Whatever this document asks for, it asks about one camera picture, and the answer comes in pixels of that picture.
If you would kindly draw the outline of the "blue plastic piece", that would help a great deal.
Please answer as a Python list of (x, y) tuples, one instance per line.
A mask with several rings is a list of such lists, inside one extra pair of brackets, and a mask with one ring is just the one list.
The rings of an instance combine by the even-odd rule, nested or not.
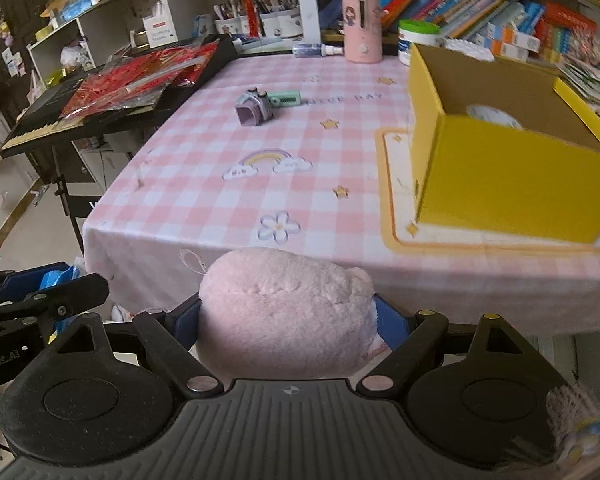
[(0, 286), (0, 304), (26, 300), (46, 289), (68, 284), (79, 276), (80, 271), (76, 266), (68, 266), (62, 261), (12, 272)]

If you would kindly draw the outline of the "pink plush pig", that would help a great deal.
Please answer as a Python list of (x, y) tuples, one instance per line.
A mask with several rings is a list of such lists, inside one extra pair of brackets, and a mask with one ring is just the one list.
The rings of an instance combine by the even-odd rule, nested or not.
[(388, 349), (374, 296), (360, 268), (236, 249), (201, 280), (196, 351), (226, 382), (349, 377)]

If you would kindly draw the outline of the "yellow tape roll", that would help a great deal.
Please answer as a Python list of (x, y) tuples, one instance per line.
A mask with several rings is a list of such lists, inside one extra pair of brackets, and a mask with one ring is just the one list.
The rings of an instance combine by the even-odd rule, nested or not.
[(515, 128), (522, 130), (524, 127), (518, 120), (511, 114), (499, 110), (493, 106), (487, 106), (482, 104), (472, 104), (466, 108), (467, 115), (480, 122), (490, 122), (490, 124), (504, 126), (508, 128)]

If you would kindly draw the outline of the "black Yamaha keyboard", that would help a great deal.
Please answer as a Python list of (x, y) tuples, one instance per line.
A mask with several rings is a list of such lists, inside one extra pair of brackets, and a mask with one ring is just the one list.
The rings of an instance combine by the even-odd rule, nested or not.
[(1, 155), (161, 125), (235, 58), (227, 35), (117, 56), (44, 91), (12, 128)]

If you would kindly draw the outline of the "yellow cardboard box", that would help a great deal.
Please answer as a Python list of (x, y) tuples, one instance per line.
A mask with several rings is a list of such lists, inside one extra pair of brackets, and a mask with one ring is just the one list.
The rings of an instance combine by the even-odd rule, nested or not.
[[(420, 223), (591, 244), (600, 237), (600, 118), (546, 70), (416, 46), (408, 71)], [(472, 104), (522, 130), (480, 122)]]

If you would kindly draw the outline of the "grey toy car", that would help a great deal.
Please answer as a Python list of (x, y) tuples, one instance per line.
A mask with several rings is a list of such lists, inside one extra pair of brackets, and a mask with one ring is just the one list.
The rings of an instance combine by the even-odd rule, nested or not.
[(235, 110), (244, 127), (257, 127), (274, 117), (268, 92), (260, 91), (257, 87), (249, 88), (237, 99)]

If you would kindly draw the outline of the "green correction tape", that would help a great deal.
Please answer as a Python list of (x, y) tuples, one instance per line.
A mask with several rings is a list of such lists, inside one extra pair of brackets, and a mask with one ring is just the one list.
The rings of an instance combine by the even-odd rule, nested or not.
[(268, 92), (268, 102), (273, 108), (296, 107), (302, 105), (299, 91)]

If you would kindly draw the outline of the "red decoration packet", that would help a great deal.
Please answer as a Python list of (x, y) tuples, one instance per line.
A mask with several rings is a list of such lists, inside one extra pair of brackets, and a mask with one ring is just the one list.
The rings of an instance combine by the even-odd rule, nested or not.
[(111, 61), (81, 82), (60, 118), (73, 120), (114, 110), (154, 107), (166, 89), (193, 87), (219, 43), (189, 44)]

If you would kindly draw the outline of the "white quilted pouch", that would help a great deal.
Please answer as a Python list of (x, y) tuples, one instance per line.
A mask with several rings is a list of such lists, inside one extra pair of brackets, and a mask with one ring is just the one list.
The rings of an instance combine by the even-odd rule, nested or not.
[(484, 62), (495, 61), (495, 56), (488, 48), (467, 40), (445, 38), (444, 47), (446, 50), (464, 54), (468, 58), (474, 58), (475, 60)]

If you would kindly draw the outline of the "white jar green lid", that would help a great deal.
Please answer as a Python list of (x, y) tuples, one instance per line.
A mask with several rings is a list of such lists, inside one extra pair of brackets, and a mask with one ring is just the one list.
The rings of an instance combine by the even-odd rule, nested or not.
[(400, 20), (398, 27), (398, 58), (409, 66), (414, 46), (441, 47), (441, 27), (426, 21)]

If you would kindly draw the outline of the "drinking straws box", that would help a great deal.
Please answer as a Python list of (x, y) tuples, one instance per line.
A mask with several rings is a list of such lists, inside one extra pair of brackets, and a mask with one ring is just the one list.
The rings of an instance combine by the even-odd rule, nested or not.
[(163, 47), (166, 44), (173, 44), (178, 40), (178, 35), (168, 14), (143, 18), (143, 24), (151, 49)]

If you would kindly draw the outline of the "stack of papers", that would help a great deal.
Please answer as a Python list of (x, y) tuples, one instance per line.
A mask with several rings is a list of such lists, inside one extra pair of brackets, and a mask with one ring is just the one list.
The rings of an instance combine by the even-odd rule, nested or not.
[(600, 70), (566, 56), (558, 64), (562, 79), (600, 118)]

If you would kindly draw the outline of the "spray bottle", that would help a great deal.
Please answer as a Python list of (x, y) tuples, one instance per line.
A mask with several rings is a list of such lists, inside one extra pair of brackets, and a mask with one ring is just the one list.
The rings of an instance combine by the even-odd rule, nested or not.
[(326, 58), (326, 56), (343, 55), (343, 47), (329, 44), (295, 44), (292, 53), (297, 58)]

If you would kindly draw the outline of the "pink humidifier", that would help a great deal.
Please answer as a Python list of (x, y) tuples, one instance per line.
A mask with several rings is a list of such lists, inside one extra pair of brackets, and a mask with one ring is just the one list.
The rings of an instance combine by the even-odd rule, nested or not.
[(380, 0), (341, 1), (344, 56), (353, 63), (379, 63), (382, 59)]

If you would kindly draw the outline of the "white pen holder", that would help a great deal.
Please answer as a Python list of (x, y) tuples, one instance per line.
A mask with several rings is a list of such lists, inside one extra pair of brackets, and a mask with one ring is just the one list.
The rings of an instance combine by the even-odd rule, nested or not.
[(261, 14), (260, 22), (265, 37), (291, 39), (303, 35), (299, 8)]

